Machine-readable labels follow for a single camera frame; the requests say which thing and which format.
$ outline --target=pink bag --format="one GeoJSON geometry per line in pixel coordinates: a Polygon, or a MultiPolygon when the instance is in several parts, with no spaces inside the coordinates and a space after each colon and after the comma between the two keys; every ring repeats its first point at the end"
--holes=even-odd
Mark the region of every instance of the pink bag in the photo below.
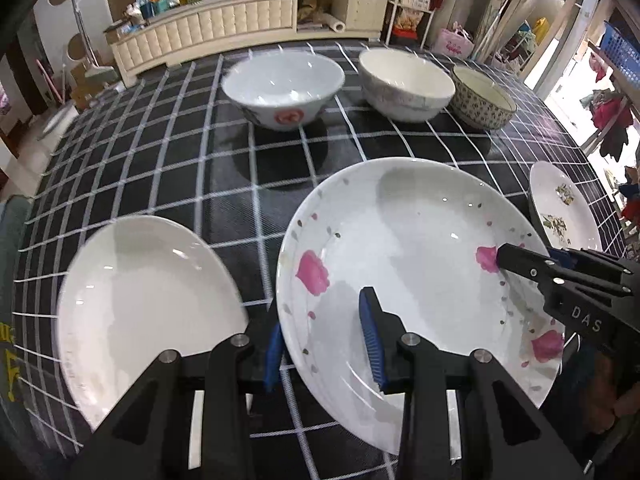
{"type": "Polygon", "coordinates": [[[431,49],[436,54],[456,56],[465,59],[473,52],[474,44],[467,38],[443,28],[438,35],[436,44],[431,49]]]}

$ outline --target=blue plastic basket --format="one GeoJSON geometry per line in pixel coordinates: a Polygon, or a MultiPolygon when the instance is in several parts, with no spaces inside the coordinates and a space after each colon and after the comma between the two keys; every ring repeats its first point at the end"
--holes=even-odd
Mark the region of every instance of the blue plastic basket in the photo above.
{"type": "Polygon", "coordinates": [[[640,89],[640,54],[613,25],[604,23],[607,30],[600,42],[600,49],[628,81],[635,88],[640,89]]]}

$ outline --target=pink flower petal design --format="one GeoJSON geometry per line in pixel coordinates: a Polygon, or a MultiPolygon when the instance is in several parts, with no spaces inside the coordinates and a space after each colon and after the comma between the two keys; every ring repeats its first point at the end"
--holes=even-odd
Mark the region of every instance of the pink flower petal design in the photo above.
{"type": "Polygon", "coordinates": [[[480,264],[482,270],[487,272],[498,272],[498,264],[495,259],[498,255],[498,247],[478,247],[476,249],[476,262],[480,264]]]}
{"type": "Polygon", "coordinates": [[[549,330],[540,337],[532,339],[533,355],[540,363],[546,363],[558,357],[564,346],[564,336],[558,330],[549,330]]]}
{"type": "Polygon", "coordinates": [[[324,268],[322,260],[311,250],[302,254],[296,277],[314,296],[320,296],[329,287],[329,271],[324,268]]]}

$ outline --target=bowl rim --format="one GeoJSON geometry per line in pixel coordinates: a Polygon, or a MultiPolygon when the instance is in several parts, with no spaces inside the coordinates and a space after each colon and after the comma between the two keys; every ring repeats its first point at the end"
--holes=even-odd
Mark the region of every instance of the bowl rim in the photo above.
{"type": "Polygon", "coordinates": [[[484,101],[487,101],[489,104],[495,106],[496,108],[511,114],[514,114],[518,111],[518,105],[513,100],[513,98],[500,85],[495,84],[495,81],[491,79],[489,76],[487,76],[486,74],[484,74],[483,72],[480,72],[479,70],[473,70],[468,66],[456,65],[453,67],[452,75],[454,78],[456,78],[460,82],[460,84],[463,84],[466,88],[468,88],[470,92],[473,92],[473,94],[477,95],[479,98],[483,99],[484,101]],[[472,74],[474,77],[479,77],[480,79],[484,79],[487,83],[489,83],[492,86],[492,88],[495,88],[498,94],[500,94],[504,98],[504,100],[507,101],[507,103],[510,105],[511,108],[500,106],[499,104],[494,103],[493,101],[489,100],[487,97],[483,96],[482,94],[479,94],[478,92],[473,90],[471,86],[466,84],[458,75],[458,73],[472,74]]]}
{"type": "Polygon", "coordinates": [[[309,103],[325,101],[327,98],[332,97],[333,95],[335,95],[338,92],[338,90],[340,90],[340,88],[342,88],[342,86],[344,85],[345,79],[346,78],[345,78],[345,75],[344,75],[344,70],[342,69],[340,64],[337,63],[335,60],[331,59],[330,57],[323,56],[322,54],[312,54],[310,52],[300,52],[298,50],[277,50],[275,52],[257,52],[252,57],[249,57],[247,59],[243,59],[242,61],[239,61],[239,62],[235,63],[235,65],[233,65],[229,69],[229,72],[222,79],[222,83],[220,83],[220,88],[222,88],[222,91],[225,93],[225,95],[232,102],[238,103],[239,105],[246,106],[246,107],[251,107],[251,108],[261,108],[263,110],[275,110],[275,109],[278,109],[278,108],[291,108],[291,107],[295,107],[295,106],[308,105],[309,103]],[[331,91],[328,91],[328,92],[324,92],[323,94],[320,94],[318,97],[307,97],[307,98],[302,99],[300,101],[295,101],[295,102],[291,102],[290,104],[281,104],[281,105],[250,102],[250,101],[248,101],[246,99],[241,99],[241,98],[236,98],[234,96],[231,96],[227,92],[226,83],[228,82],[229,78],[231,78],[234,74],[237,73],[237,71],[233,72],[233,70],[235,68],[237,68],[237,67],[242,68],[243,66],[247,66],[252,61],[254,61],[255,59],[258,59],[260,57],[284,57],[284,56],[292,56],[292,55],[293,56],[313,57],[315,59],[322,58],[322,59],[328,61],[329,62],[328,65],[329,66],[334,66],[334,67],[340,69],[340,74],[341,74],[340,83],[336,85],[334,90],[331,90],[331,91]]]}
{"type": "Polygon", "coordinates": [[[429,61],[428,59],[425,59],[423,57],[418,56],[416,53],[409,53],[409,52],[404,52],[403,50],[398,50],[396,48],[370,48],[368,50],[363,50],[360,55],[358,56],[358,72],[360,71],[364,71],[367,73],[367,75],[369,75],[371,78],[375,79],[376,81],[379,81],[382,84],[385,84],[387,86],[390,86],[391,88],[393,88],[394,90],[398,91],[398,92],[402,92],[405,95],[408,96],[414,96],[414,97],[421,97],[423,99],[433,99],[433,100],[437,100],[437,101],[444,101],[444,100],[451,100],[453,98],[453,96],[456,94],[456,85],[453,82],[453,79],[451,78],[451,74],[447,71],[444,70],[443,68],[437,66],[434,62],[429,61]],[[363,56],[367,56],[370,52],[376,52],[376,51],[380,51],[380,52],[394,52],[396,54],[399,54],[400,56],[403,57],[408,57],[413,59],[414,57],[417,58],[420,61],[423,61],[424,64],[428,64],[430,65],[432,68],[438,70],[439,72],[442,72],[451,82],[451,87],[452,87],[452,91],[447,94],[441,95],[441,96],[435,96],[435,95],[425,95],[425,94],[418,94],[415,92],[411,92],[408,91],[404,88],[400,88],[399,86],[396,86],[392,83],[389,83],[388,81],[385,81],[384,79],[382,79],[381,77],[375,75],[373,72],[371,72],[371,70],[368,70],[363,64],[362,64],[362,57],[363,56]]]}

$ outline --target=cream tufted cabinet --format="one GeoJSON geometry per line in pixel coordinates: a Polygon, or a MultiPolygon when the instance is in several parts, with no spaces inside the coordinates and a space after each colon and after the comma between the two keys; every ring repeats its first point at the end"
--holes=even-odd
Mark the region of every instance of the cream tufted cabinet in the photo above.
{"type": "MultiPolygon", "coordinates": [[[[344,38],[378,38],[386,0],[337,0],[344,38]]],[[[217,52],[278,41],[337,38],[332,30],[296,30],[298,0],[205,0],[170,10],[111,45],[127,87],[155,66],[175,66],[217,52]]]]}

